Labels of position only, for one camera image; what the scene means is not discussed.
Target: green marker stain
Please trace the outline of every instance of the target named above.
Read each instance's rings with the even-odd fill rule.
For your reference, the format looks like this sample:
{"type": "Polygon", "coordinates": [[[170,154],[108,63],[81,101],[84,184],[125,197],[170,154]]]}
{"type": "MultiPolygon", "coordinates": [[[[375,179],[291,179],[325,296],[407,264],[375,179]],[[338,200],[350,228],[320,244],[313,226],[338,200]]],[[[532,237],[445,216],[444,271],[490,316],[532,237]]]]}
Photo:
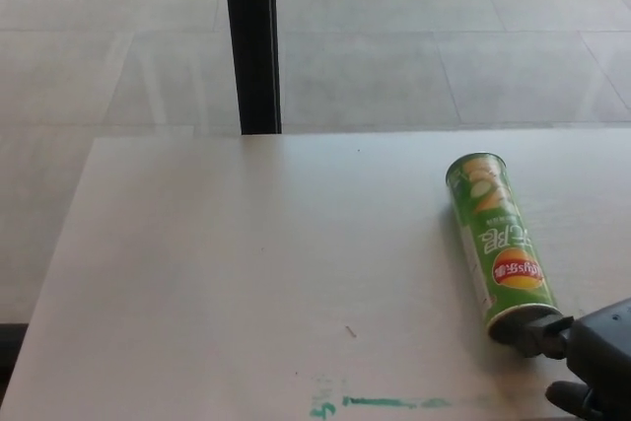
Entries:
{"type": "Polygon", "coordinates": [[[350,396],[344,396],[342,404],[348,406],[349,404],[361,404],[364,406],[387,406],[391,408],[409,408],[414,409],[418,407],[418,404],[409,401],[404,401],[397,398],[352,398],[350,396]]]}
{"type": "Polygon", "coordinates": [[[335,406],[331,403],[325,403],[319,409],[312,409],[309,415],[312,418],[326,419],[326,411],[329,411],[331,413],[331,416],[333,416],[335,414],[335,406]]]}
{"type": "Polygon", "coordinates": [[[443,398],[430,398],[421,401],[422,408],[447,408],[452,404],[443,398]]]}

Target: table surface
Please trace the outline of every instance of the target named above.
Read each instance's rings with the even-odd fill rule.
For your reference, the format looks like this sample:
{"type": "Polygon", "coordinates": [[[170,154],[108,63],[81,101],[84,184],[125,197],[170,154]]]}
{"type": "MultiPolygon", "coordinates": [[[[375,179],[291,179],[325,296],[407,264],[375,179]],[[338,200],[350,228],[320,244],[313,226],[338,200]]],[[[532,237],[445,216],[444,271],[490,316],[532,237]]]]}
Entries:
{"type": "Polygon", "coordinates": [[[100,139],[0,419],[560,415],[564,364],[483,331],[444,185],[479,150],[564,311],[630,296],[631,131],[100,139]]]}

